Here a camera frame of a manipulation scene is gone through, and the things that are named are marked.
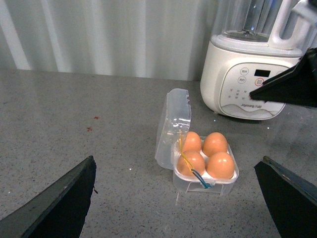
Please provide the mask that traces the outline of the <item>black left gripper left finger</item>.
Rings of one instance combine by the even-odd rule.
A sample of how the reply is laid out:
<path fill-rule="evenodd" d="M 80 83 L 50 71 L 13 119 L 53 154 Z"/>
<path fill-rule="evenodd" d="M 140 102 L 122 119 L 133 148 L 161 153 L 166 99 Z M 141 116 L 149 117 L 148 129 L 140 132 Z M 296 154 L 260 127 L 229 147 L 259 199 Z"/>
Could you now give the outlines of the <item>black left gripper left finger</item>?
<path fill-rule="evenodd" d="M 95 188 L 96 162 L 87 157 L 0 221 L 2 238 L 78 238 Z"/>

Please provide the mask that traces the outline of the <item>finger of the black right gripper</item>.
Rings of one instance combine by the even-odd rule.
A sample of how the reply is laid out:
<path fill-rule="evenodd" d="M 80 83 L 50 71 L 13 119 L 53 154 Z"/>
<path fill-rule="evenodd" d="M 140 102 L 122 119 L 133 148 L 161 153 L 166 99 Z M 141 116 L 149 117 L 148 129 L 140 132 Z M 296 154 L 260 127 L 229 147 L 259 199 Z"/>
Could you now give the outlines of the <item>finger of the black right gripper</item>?
<path fill-rule="evenodd" d="M 270 215 L 282 238 L 317 236 L 317 187 L 270 157 L 254 166 Z"/>

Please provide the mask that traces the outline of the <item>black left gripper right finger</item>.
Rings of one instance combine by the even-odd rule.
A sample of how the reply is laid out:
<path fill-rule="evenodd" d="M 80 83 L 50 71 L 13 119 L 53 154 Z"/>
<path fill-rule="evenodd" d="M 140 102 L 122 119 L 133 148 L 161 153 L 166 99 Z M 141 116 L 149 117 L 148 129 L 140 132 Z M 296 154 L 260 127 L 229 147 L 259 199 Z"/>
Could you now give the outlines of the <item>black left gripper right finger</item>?
<path fill-rule="evenodd" d="M 315 108 L 317 106 L 317 50 L 311 48 L 292 68 L 266 80 L 250 92 L 252 100 Z"/>

